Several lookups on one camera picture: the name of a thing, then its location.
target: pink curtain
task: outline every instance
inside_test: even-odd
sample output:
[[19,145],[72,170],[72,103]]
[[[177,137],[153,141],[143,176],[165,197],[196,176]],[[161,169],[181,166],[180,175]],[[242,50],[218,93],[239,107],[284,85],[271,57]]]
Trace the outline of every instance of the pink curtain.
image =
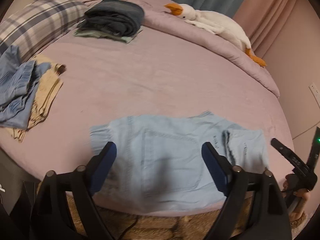
[[244,0],[233,19],[250,38],[252,49],[263,57],[288,19],[296,0]]

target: folded green cloth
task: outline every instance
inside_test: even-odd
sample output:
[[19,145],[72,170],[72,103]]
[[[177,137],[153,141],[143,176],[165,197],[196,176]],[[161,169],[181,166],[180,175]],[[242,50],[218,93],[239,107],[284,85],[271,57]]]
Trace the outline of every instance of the folded green cloth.
[[110,33],[106,33],[106,32],[103,32],[103,31],[98,31],[98,30],[80,30],[80,29],[77,29],[73,33],[73,35],[74,36],[80,36],[80,37],[92,37],[92,38],[110,38],[110,39],[113,39],[115,41],[123,41],[123,42],[128,44],[141,31],[142,31],[142,27],[140,28],[140,30],[138,30],[135,33],[135,35],[133,35],[131,37],[125,37],[125,36],[121,37],[121,36],[115,36],[115,35],[112,35]]

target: metal bolt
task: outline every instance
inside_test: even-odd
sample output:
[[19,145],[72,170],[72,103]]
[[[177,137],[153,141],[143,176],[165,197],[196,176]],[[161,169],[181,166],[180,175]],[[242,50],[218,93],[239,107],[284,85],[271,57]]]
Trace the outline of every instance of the metal bolt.
[[54,171],[48,171],[47,172],[47,177],[51,177],[54,174]]
[[84,165],[78,166],[77,171],[85,171],[85,166]]
[[232,169],[233,169],[233,171],[235,171],[235,172],[240,172],[240,171],[242,171],[242,168],[241,168],[240,166],[238,166],[238,165],[233,166]]
[[264,171],[264,174],[265,174],[266,176],[268,176],[268,177],[272,177],[272,176],[273,176],[272,172],[269,171],[269,170],[265,170],[265,171]]

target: shirt pocket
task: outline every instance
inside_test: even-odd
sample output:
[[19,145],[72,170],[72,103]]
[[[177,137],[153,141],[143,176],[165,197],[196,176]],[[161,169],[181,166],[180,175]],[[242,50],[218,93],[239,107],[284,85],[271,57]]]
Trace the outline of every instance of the shirt pocket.
[[198,142],[146,130],[142,142],[142,192],[145,197],[197,188],[203,171]]

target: plaid pillow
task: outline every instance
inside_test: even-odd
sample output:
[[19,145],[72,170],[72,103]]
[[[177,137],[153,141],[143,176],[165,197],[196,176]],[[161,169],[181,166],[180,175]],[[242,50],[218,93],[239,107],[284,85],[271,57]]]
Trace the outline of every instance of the plaid pillow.
[[0,25],[0,56],[12,44],[23,62],[82,20],[87,6],[77,0],[35,0]]

